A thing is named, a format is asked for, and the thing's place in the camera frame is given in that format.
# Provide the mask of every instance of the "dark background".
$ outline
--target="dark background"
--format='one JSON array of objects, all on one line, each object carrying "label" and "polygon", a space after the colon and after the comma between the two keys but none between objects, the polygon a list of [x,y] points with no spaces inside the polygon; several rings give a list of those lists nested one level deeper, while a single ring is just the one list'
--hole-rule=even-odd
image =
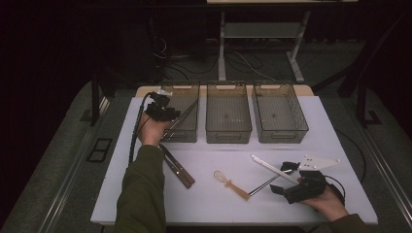
[{"label": "dark background", "polygon": [[[377,38],[409,5],[410,1],[360,1],[357,8],[316,11],[309,21],[306,42],[366,40],[370,46],[365,46],[363,56],[356,61],[361,67],[376,48]],[[250,17],[276,20],[285,15],[288,14],[276,18],[256,13]],[[219,13],[164,12],[157,15],[155,27],[149,27],[149,16],[151,12],[88,16],[79,13],[76,3],[70,1],[0,0],[0,226],[74,97],[94,74],[106,95],[113,95],[120,88],[156,83],[160,81],[161,64],[155,68],[154,34],[201,58],[205,51],[203,40],[219,33],[219,28],[210,24],[219,23]],[[364,74],[410,137],[411,16],[409,11],[396,25]],[[358,72],[351,74],[354,83],[359,81]]]}]

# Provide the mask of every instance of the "dark green jacket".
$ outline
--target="dark green jacket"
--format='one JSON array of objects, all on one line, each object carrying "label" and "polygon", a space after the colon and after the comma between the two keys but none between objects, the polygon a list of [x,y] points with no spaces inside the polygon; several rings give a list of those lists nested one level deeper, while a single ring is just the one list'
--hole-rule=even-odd
[{"label": "dark green jacket", "polygon": [[[115,232],[166,232],[162,165],[163,152],[159,148],[139,148],[136,160],[124,174]],[[329,225],[335,233],[371,232],[358,215],[342,217]]]}]

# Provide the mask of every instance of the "floor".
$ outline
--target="floor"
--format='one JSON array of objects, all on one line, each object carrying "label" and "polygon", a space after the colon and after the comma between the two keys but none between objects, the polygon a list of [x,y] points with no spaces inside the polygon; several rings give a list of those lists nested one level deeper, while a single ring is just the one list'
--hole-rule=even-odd
[{"label": "floor", "polygon": [[[197,79],[203,83],[217,80],[217,44],[215,40],[207,42],[208,56],[202,60],[193,60],[184,51],[174,51],[163,77]],[[227,41],[226,78],[247,82],[253,79],[292,80],[293,73],[286,58],[286,51],[291,46],[291,41],[281,40]],[[356,59],[362,47],[363,42],[357,41],[303,44],[297,62],[305,84],[313,86],[344,69]],[[410,204],[402,206],[409,202],[407,197],[412,196],[412,185],[408,181],[412,173],[408,166],[412,159],[412,143],[372,91],[367,93],[366,108],[375,112],[382,124],[362,128],[354,118],[356,95],[340,98],[336,93],[340,82],[315,94],[321,97],[342,147],[379,218],[379,224],[370,227],[374,232],[382,233],[412,232],[410,216],[405,217]],[[90,90],[90,84],[87,84],[73,101],[1,233],[113,232],[113,227],[103,227],[89,219],[135,91],[119,90],[114,98],[103,98],[101,117],[90,126],[87,119],[91,108]],[[97,139],[112,139],[107,156],[100,163],[87,162]],[[301,228],[305,232],[331,232],[327,225]],[[250,227],[219,230],[275,232],[273,228]]]}]

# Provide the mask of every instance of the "person's right hand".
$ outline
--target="person's right hand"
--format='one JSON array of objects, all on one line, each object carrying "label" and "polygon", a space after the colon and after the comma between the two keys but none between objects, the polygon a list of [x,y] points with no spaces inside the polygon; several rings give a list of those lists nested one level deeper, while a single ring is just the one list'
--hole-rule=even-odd
[{"label": "person's right hand", "polygon": [[156,121],[150,118],[146,113],[142,114],[139,123],[139,140],[144,145],[158,146],[164,134],[164,129],[171,121]]},{"label": "person's right hand", "polygon": [[324,194],[301,203],[319,211],[328,221],[335,221],[349,214],[335,191],[329,186],[326,187]]}]

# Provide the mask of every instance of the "whisk wooden handle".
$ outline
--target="whisk wooden handle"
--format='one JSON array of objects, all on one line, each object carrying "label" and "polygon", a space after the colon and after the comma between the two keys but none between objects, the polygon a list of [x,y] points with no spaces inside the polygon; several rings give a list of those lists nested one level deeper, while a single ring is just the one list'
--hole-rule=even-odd
[{"label": "whisk wooden handle", "polygon": [[225,186],[230,187],[233,191],[235,191],[239,196],[241,196],[246,201],[249,200],[249,198],[251,198],[249,193],[247,193],[246,191],[242,190],[240,187],[233,184],[231,180],[227,181]]}]

